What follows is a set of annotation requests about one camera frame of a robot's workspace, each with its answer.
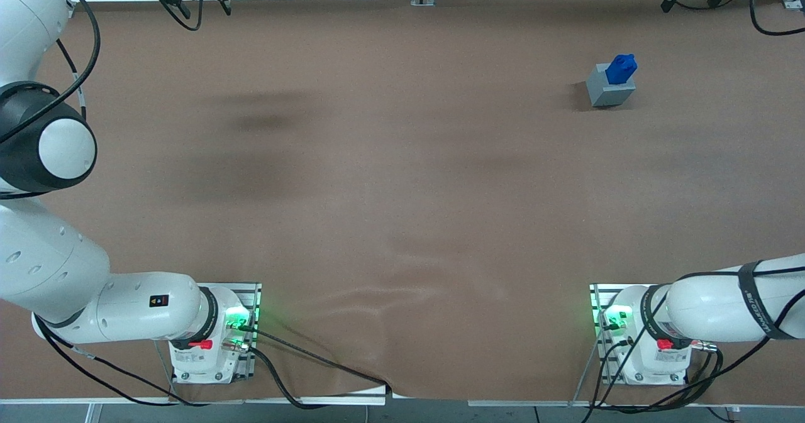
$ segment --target gray box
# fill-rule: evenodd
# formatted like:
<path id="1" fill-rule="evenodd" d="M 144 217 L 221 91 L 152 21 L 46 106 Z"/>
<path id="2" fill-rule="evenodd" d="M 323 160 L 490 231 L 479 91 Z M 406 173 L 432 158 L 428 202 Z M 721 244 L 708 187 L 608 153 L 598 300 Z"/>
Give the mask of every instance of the gray box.
<path id="1" fill-rule="evenodd" d="M 587 93 L 593 107 L 620 106 L 635 91 L 635 80 L 629 77 L 626 83 L 611 84 L 606 78 L 609 63 L 599 63 L 587 77 Z"/>

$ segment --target black strap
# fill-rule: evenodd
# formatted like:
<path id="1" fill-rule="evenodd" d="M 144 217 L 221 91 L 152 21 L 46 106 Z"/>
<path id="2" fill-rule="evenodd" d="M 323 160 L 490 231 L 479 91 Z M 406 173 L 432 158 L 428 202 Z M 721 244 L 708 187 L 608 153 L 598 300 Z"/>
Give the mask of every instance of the black strap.
<path id="1" fill-rule="evenodd" d="M 652 285 L 644 292 L 643 297 L 640 300 L 640 315 L 643 320 L 643 325 L 646 328 L 646 332 L 649 335 L 652 335 L 652 338 L 655 340 L 659 339 L 667 339 L 673 343 L 674 349 L 684 349 L 690 346 L 691 340 L 689 338 L 682 338 L 679 336 L 675 336 L 673 334 L 669 334 L 666 329 L 662 328 L 659 323 L 656 322 L 655 318 L 653 318 L 652 312 L 652 300 L 653 296 L 657 293 L 657 291 L 665 285 L 670 285 L 669 283 L 663 283 L 662 285 Z"/>
<path id="2" fill-rule="evenodd" d="M 747 303 L 747 309 L 757 325 L 765 332 L 765 336 L 775 340 L 796 339 L 781 331 L 781 329 L 777 329 L 769 312 L 765 310 L 765 305 L 763 305 L 760 294 L 757 292 L 757 284 L 754 282 L 754 270 L 761 261 L 746 263 L 738 269 L 738 286 L 741 288 L 744 302 Z"/>

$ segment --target brown table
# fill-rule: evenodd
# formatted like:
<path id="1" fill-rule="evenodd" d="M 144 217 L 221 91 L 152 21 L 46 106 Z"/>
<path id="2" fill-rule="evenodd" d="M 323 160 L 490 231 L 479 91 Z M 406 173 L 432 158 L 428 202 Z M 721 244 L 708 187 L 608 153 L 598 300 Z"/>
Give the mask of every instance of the brown table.
<path id="1" fill-rule="evenodd" d="M 86 85 L 98 165 L 45 200 L 115 272 L 262 282 L 264 328 L 399 394 L 568 400 L 593 340 L 591 282 L 803 249 L 805 36 L 756 33 L 741 1 L 658 5 L 304 0 L 236 4 L 230 18 L 210 5 L 196 34 L 154 5 L 99 6 Z M 765 27 L 802 24 L 759 5 Z M 78 14 L 64 35 L 77 62 L 91 40 Z M 617 53 L 635 54 L 638 90 L 591 110 L 580 82 Z M 69 84 L 58 51 L 40 78 Z M 109 395 L 26 312 L 2 312 L 0 397 Z M 747 346 L 725 348 L 729 361 Z M 88 349 L 165 383 L 150 342 Z M 771 343 L 702 402 L 805 405 L 801 351 Z M 269 352 L 296 394 L 369 386 Z M 180 389 L 278 395 L 262 369 Z"/>

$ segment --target connector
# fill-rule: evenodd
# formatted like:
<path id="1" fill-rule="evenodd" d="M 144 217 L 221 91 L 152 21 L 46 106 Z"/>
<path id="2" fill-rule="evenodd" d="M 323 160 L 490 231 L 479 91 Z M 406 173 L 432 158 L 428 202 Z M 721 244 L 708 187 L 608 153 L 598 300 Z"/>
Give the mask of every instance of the connector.
<path id="1" fill-rule="evenodd" d="M 227 351 L 247 353 L 250 348 L 251 345 L 249 343 L 241 340 L 229 339 L 221 343 L 221 349 L 227 349 Z"/>
<path id="2" fill-rule="evenodd" d="M 704 352 L 718 351 L 718 346 L 716 346 L 714 343 L 703 342 L 701 340 L 693 340 L 691 342 L 691 348 L 696 349 L 697 351 L 704 351 Z"/>

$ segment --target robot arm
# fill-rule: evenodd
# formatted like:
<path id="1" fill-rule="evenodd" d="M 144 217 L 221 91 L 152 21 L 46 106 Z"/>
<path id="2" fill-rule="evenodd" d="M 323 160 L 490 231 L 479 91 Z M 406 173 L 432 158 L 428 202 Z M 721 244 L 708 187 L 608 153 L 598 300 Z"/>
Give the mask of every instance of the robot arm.
<path id="1" fill-rule="evenodd" d="M 234 292 L 184 274 L 111 274 L 106 252 L 35 198 L 79 184 L 97 157 L 86 120 L 34 82 L 68 13 L 67 0 L 0 0 L 0 298 L 32 311 L 40 336 L 41 321 L 74 344 L 169 340 L 187 382 L 228 383 L 250 322 Z"/>
<path id="2" fill-rule="evenodd" d="M 805 254 L 765 260 L 629 286 L 603 312 L 601 326 L 613 343 L 637 340 L 616 349 L 626 383 L 682 385 L 692 346 L 805 338 L 805 302 L 797 302 L 803 289 Z"/>

